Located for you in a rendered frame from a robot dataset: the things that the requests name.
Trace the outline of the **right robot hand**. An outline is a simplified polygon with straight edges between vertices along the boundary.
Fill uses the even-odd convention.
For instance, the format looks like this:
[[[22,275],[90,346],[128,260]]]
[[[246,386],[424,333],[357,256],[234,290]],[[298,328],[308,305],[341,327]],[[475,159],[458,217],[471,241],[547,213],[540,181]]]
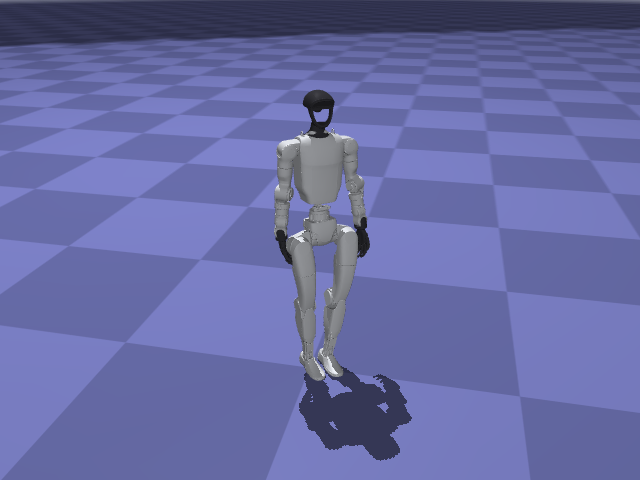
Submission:
[[[285,236],[285,233],[284,233],[284,231],[283,231],[283,230],[278,230],[278,231],[276,232],[276,235],[277,235],[277,237],[275,237],[275,238],[276,238],[276,240],[279,242],[279,247],[280,247],[280,250],[281,250],[282,255],[284,255],[285,260],[286,260],[286,262],[287,262],[288,264],[293,265],[292,257],[291,257],[291,255],[288,253],[288,251],[286,250],[286,240],[287,240],[287,237],[288,237],[288,236],[287,236],[287,235]]]

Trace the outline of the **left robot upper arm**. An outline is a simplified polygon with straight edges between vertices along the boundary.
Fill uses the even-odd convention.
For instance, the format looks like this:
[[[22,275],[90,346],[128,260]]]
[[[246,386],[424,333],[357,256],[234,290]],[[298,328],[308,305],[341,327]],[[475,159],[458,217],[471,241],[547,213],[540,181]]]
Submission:
[[[356,174],[358,168],[358,143],[355,139],[340,135],[344,142],[343,169],[345,173],[346,189],[352,193],[364,187],[364,180]]]

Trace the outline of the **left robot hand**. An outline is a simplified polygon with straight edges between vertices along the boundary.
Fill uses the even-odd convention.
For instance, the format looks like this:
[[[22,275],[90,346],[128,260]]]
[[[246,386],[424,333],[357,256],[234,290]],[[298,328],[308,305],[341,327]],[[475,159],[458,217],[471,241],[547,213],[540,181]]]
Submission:
[[[354,228],[357,229],[356,233],[358,235],[358,253],[360,252],[359,255],[357,255],[357,258],[364,257],[370,247],[368,234],[365,231],[365,229],[367,228],[366,217],[361,218],[361,226],[357,226],[354,224]]]

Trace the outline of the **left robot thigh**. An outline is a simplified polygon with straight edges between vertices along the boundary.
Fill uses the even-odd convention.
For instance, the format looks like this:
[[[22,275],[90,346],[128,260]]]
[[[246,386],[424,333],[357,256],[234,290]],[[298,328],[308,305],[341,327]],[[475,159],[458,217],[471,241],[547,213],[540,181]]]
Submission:
[[[337,224],[337,245],[334,255],[333,287],[324,292],[328,307],[336,308],[340,300],[345,300],[350,291],[358,255],[358,235],[353,228]]]

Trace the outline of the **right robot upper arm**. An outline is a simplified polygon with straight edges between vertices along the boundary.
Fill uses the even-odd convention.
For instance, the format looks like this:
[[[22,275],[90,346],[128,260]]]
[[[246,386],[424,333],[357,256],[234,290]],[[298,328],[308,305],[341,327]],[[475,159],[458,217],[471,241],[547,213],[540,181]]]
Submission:
[[[278,144],[277,154],[277,176],[279,184],[276,188],[275,198],[281,201],[290,201],[294,195],[291,188],[293,174],[293,160],[299,152],[300,142],[298,139],[285,140]]]

